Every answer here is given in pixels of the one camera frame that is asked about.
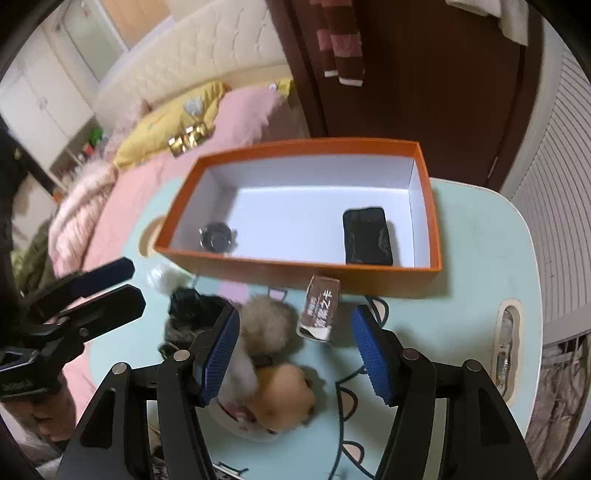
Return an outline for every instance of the light blue table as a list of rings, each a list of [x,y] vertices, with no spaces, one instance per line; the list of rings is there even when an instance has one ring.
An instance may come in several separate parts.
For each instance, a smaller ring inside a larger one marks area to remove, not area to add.
[[[525,222],[505,198],[489,190],[443,180],[432,180],[443,249],[443,271],[418,300],[384,299],[389,307],[386,323],[404,346],[412,346],[432,361],[461,365],[475,358],[485,368],[491,364],[495,320],[501,303],[518,299],[524,307],[520,372],[511,412],[522,433],[530,421],[542,347],[540,281],[534,248]],[[138,220],[123,254],[134,260],[136,274],[131,283],[141,288],[147,302],[144,316],[103,335],[92,343],[90,366],[100,383],[116,362],[143,367],[161,361],[161,342],[168,309],[168,297],[150,289],[147,273],[161,262],[158,255],[143,258],[138,252],[141,232],[155,217],[166,213],[179,181],[166,184],[150,201]],[[268,292],[267,286],[229,284],[213,278],[199,278],[196,288],[205,294],[221,294],[245,300],[249,294]],[[288,290],[285,300],[301,310],[304,292]],[[363,297],[346,296],[343,307],[362,303]],[[241,439],[223,430],[207,410],[199,420],[214,462],[236,470],[248,468],[249,480],[367,478],[375,473],[391,428],[395,409],[388,409],[373,395],[359,352],[339,318],[340,334],[333,346],[304,342],[290,357],[291,362],[316,370],[320,381],[315,389],[324,392],[326,403],[307,427],[282,434],[271,443]],[[359,397],[355,413],[343,420],[342,399],[349,392]],[[433,441],[425,479],[437,478],[445,424],[445,403],[438,401]],[[353,442],[345,453],[343,442]],[[351,458],[363,446],[360,465]]]

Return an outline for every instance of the metal screw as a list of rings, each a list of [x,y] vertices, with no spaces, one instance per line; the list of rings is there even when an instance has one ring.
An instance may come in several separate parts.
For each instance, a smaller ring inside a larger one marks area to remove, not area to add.
[[[414,361],[414,360],[418,360],[419,354],[414,348],[405,348],[402,351],[402,356],[406,360]]]
[[[468,360],[466,366],[468,367],[468,370],[472,372],[479,372],[480,369],[482,369],[482,365],[476,360]]]
[[[127,365],[125,365],[123,362],[113,365],[113,368],[111,369],[115,375],[121,375],[126,370]]]
[[[177,362],[184,362],[187,358],[189,358],[191,354],[188,350],[179,350],[175,352],[173,357]]]

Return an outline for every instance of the round metal object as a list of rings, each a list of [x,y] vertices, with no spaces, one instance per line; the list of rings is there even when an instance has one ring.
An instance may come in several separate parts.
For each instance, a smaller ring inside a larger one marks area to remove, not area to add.
[[[125,365],[124,363],[115,364],[115,365],[113,365],[113,368],[111,369],[111,371],[115,375],[121,375],[126,370],[127,370],[127,365]]]
[[[223,254],[232,245],[232,231],[222,222],[210,223],[199,230],[201,246],[213,254]]]
[[[188,350],[179,350],[175,352],[173,357],[177,362],[184,362],[187,358],[189,358],[191,354]]]
[[[418,352],[414,348],[405,348],[402,351],[402,356],[406,360],[410,360],[410,361],[418,360],[418,357],[419,357]]]
[[[479,372],[482,369],[482,365],[476,360],[468,360],[466,366],[468,367],[468,370],[472,372]]]

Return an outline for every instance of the yellow pillow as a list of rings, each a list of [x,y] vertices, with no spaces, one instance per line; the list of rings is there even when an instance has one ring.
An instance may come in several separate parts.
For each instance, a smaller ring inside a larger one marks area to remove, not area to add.
[[[222,82],[209,82],[170,100],[163,106],[143,117],[135,130],[121,144],[113,163],[120,170],[133,167],[148,155],[168,148],[168,140],[196,121],[203,121],[213,127],[217,106],[226,93]],[[200,98],[202,114],[192,116],[185,110],[188,100]]]
[[[270,82],[261,82],[258,85],[261,87],[267,87],[271,90],[275,90],[277,93],[282,94],[285,98],[289,98],[291,90],[294,86],[294,79],[285,78],[279,80],[272,80]]]

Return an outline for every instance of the white cabinet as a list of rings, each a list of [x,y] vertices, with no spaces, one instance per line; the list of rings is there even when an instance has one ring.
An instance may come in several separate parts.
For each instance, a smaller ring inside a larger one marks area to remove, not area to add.
[[[53,52],[42,55],[24,75],[45,109],[69,137],[92,117],[92,110],[82,98]]]
[[[20,76],[0,95],[0,112],[17,140],[45,169],[68,144],[68,138]]]
[[[40,28],[0,83],[0,113],[12,134],[48,173],[93,116]]]

